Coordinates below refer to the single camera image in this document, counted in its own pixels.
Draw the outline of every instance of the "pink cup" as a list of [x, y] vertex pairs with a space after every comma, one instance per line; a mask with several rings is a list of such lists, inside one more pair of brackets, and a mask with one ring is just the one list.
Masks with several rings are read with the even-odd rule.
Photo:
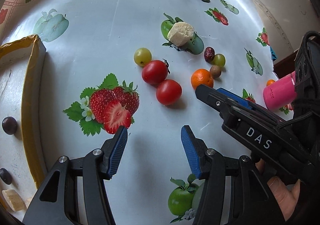
[[293, 102], [297, 97], [294, 90], [294, 80], [295, 72], [292, 72], [264, 88], [264, 103], [270, 111], [278, 110], [279, 108]]

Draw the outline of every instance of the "black device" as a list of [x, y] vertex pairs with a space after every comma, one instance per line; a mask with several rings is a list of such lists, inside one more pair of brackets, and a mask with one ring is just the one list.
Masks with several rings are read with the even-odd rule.
[[[193, 225], [219, 225], [222, 214], [225, 176], [231, 176], [231, 203], [228, 225], [284, 224], [281, 210], [267, 181], [277, 175], [285, 184], [300, 179], [296, 210], [285, 224], [312, 224], [317, 220], [320, 199], [320, 46], [310, 40], [320, 37], [306, 33], [295, 61], [297, 98], [294, 117], [285, 121], [269, 110], [222, 88], [204, 85], [196, 97], [220, 113], [222, 129], [252, 151], [252, 159], [222, 156], [197, 139], [189, 126], [181, 129], [181, 141], [193, 174], [205, 180]], [[117, 172], [127, 142], [121, 126], [112, 139], [83, 158], [58, 159], [34, 196], [23, 222], [0, 205], [4, 225], [79, 225], [78, 176], [83, 177], [84, 203], [89, 225], [114, 225], [103, 180]], [[265, 160], [260, 175], [255, 162]]]

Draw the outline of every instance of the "red cherry tomato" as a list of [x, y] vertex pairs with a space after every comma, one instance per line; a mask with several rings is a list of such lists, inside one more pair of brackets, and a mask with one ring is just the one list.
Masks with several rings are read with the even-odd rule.
[[157, 100], [163, 105], [174, 104], [182, 94], [182, 88], [174, 80], [164, 80], [159, 84], [156, 92]]
[[153, 60], [142, 69], [142, 79], [148, 84], [158, 84], [167, 78], [169, 64], [166, 60]]

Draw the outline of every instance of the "blue rubber grip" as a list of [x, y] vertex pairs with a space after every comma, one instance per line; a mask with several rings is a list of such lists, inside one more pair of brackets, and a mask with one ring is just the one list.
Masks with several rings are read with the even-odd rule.
[[128, 140], [128, 130], [124, 128], [109, 157], [109, 167], [108, 167], [107, 173], [110, 177], [115, 175], [118, 171], [118, 167], [121, 161], [121, 157], [122, 157], [125, 145], [127, 144], [127, 140]]
[[191, 172], [196, 176], [196, 178], [199, 178], [201, 176], [200, 158], [185, 127], [182, 127], [181, 129], [181, 141]]
[[234, 93], [231, 93], [231, 92], [229, 92], [229, 91], [227, 91], [227, 90], [225, 90], [223, 88], [219, 88], [219, 89], [217, 89], [217, 91], [222, 93], [222, 94], [224, 94], [225, 96], [235, 100], [236, 102], [238, 102], [240, 105], [246, 107], [247, 109], [249, 109], [249, 110], [251, 109], [251, 107], [249, 106], [248, 101], [243, 99], [243, 98], [241, 98], [240, 96], [238, 96], [238, 95], [236, 95]]

